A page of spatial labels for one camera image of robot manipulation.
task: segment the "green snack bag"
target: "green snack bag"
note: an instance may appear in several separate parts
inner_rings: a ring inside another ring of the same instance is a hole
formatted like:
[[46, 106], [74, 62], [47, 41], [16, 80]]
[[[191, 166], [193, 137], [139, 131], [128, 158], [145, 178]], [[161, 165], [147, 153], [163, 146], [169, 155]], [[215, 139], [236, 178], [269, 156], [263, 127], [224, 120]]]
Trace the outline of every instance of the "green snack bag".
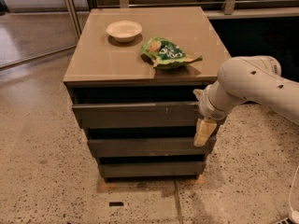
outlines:
[[202, 56], [196, 59], [188, 56], [179, 46], [161, 37], [154, 37], [145, 42], [140, 52], [147, 55], [153, 61], [154, 68], [164, 70], [178, 68], [203, 60]]

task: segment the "black drawer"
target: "black drawer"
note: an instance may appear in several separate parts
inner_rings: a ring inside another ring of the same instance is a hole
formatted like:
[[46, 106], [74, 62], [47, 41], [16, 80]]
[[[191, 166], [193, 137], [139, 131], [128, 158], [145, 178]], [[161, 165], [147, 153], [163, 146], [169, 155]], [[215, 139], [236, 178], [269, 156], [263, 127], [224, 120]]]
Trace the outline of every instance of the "black drawer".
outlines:
[[148, 103], [196, 101], [194, 89], [206, 85], [73, 87], [74, 104]]
[[204, 161], [144, 162], [103, 164], [99, 166], [100, 174], [105, 180], [122, 177], [147, 176], [194, 176], [204, 172]]
[[98, 139], [89, 140], [88, 145], [96, 159], [107, 157], [207, 155], [211, 153], [215, 146], [216, 136], [210, 137], [203, 147], [195, 147], [193, 140], [193, 137]]
[[73, 105], [82, 129], [195, 126], [197, 102]]

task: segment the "cabinet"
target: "cabinet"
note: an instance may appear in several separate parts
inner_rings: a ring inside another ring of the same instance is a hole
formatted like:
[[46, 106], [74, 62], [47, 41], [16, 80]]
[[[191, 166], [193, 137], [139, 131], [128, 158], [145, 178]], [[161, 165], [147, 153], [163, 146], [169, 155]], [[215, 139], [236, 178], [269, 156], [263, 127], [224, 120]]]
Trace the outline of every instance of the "cabinet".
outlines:
[[[105, 30], [120, 20], [140, 23], [142, 35], [128, 44], [114, 41]], [[155, 70], [139, 53], [153, 36], [204, 60]], [[200, 7], [92, 10], [64, 84], [101, 176], [199, 176], [218, 129], [203, 147], [193, 145], [199, 114], [192, 91], [213, 83], [228, 58]]]

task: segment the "beige cabinet top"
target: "beige cabinet top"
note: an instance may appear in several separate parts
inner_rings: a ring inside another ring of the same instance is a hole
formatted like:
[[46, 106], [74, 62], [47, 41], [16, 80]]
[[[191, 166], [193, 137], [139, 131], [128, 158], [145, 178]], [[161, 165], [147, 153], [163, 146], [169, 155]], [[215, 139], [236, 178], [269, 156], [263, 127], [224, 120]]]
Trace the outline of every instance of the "beige cabinet top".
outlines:
[[[136, 21], [142, 33], [121, 44], [106, 33], [114, 21]], [[140, 56], [143, 42], [159, 36], [203, 61], [174, 70], [155, 70]], [[200, 7], [93, 9], [64, 76], [64, 82], [140, 83], [213, 81], [219, 66], [230, 58]]]

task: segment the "floor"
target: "floor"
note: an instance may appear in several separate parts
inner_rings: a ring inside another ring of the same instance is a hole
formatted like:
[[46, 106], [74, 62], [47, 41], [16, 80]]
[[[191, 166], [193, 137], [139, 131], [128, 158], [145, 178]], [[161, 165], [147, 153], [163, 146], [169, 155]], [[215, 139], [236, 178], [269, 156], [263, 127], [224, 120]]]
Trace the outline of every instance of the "floor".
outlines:
[[[79, 18], [83, 25], [87, 14]], [[0, 16], [1, 64], [74, 42], [66, 14]], [[287, 216], [299, 127], [256, 104], [227, 118], [199, 179], [106, 184], [62, 82], [72, 53], [0, 72], [1, 224], [264, 224]], [[299, 209], [299, 178], [291, 202]]]

